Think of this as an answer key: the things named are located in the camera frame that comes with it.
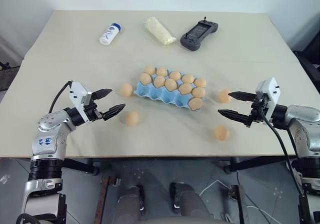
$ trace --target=plastic bottle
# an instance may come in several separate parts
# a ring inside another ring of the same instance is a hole
[[[113,23],[99,38],[101,44],[109,45],[115,36],[119,33],[121,27],[117,23]]]

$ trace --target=table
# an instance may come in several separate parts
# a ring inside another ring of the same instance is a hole
[[[159,44],[143,27],[157,17],[177,39],[203,19],[217,22],[196,52],[180,42]],[[113,22],[120,34],[109,46],[99,43]],[[153,65],[207,79],[202,111],[192,112],[135,95],[124,98],[121,85],[134,87],[144,67]],[[249,114],[250,103],[217,102],[222,89],[254,92],[261,80],[275,77],[281,89],[279,104],[319,108],[320,96],[298,60],[265,13],[176,11],[61,11],[56,10],[0,104],[1,157],[29,157],[37,121],[68,80],[92,91],[112,88],[97,102],[99,111],[125,103],[125,109],[104,122],[81,125],[67,139],[67,157],[209,157],[282,155],[274,134],[263,124],[251,128],[220,115],[218,109]],[[64,92],[54,111],[71,107]],[[136,110],[140,124],[125,124],[126,113]],[[225,125],[230,138],[219,142],[213,129]],[[280,131],[289,154],[294,154],[286,132]]]

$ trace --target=egg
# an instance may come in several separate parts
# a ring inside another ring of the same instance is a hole
[[[196,87],[204,88],[207,85],[207,81],[204,78],[197,78],[194,81],[194,84],[195,84]]]
[[[200,98],[193,98],[189,101],[188,105],[192,111],[195,111],[202,107],[203,101]]]
[[[125,117],[125,122],[131,127],[137,125],[139,122],[139,113],[137,111],[129,112]]]
[[[164,84],[165,84],[165,77],[163,77],[163,76],[157,76],[153,81],[153,85],[156,88],[160,88],[160,87],[164,86]]]
[[[164,68],[157,68],[156,70],[157,70],[157,71],[156,71],[156,74],[157,74],[158,76],[163,76],[163,77],[168,76],[168,71],[167,71],[166,69],[164,69]]]
[[[130,84],[126,83],[122,86],[121,88],[121,94],[123,97],[129,97],[131,96],[132,94],[132,91],[133,91],[133,88]]]
[[[140,82],[143,84],[143,85],[147,85],[149,83],[152,82],[152,79],[151,79],[151,76],[148,75],[147,73],[143,73],[140,75]]]
[[[191,90],[192,90],[191,84],[183,83],[182,85],[179,86],[179,91],[182,95],[186,95],[190,93]]]
[[[156,71],[155,71],[156,69],[153,66],[147,66],[147,67],[145,67],[144,70],[145,70],[144,72],[149,74],[149,75],[153,75],[153,74],[156,73]]]
[[[174,91],[177,89],[177,82],[175,82],[173,79],[169,78],[164,83],[165,87],[168,91]]]
[[[230,97],[228,94],[230,93],[231,91],[228,90],[228,89],[224,89],[220,92],[219,94],[219,101],[221,103],[229,103],[231,100],[232,100],[232,97]]]
[[[177,81],[179,79],[181,79],[181,74],[177,71],[173,71],[170,73],[170,78],[172,78],[173,80]]]
[[[225,126],[220,125],[214,129],[213,134],[219,141],[225,141],[228,139],[230,131]]]
[[[204,88],[194,88],[191,92],[193,97],[195,98],[203,98],[205,96],[205,89]]]
[[[182,82],[183,83],[193,83],[194,82],[194,77],[191,75],[191,74],[187,74],[187,75],[184,75],[182,77]]]

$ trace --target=person's leg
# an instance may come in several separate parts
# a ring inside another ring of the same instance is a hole
[[[170,192],[171,199],[174,198],[174,208],[179,210],[182,216],[211,218],[205,203],[190,185],[172,183]]]
[[[112,224],[135,224],[140,220],[140,190],[131,187],[119,198]]]

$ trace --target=blue egg carton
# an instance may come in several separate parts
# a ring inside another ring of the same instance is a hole
[[[168,69],[168,76],[164,77],[165,80],[169,79],[169,75],[173,70]],[[181,84],[183,84],[182,80],[179,79],[176,81],[177,83],[177,89],[174,91],[168,91],[165,86],[162,86],[160,88],[156,88],[153,84],[154,79],[157,77],[156,74],[153,74],[152,76],[152,83],[149,83],[147,85],[143,85],[141,82],[138,82],[136,85],[136,90],[134,93],[139,97],[148,97],[151,100],[161,100],[163,103],[169,104],[172,103],[175,106],[179,108],[189,108],[188,103],[191,99],[193,99],[193,95],[191,93],[188,93],[186,95],[182,95],[178,88]]]

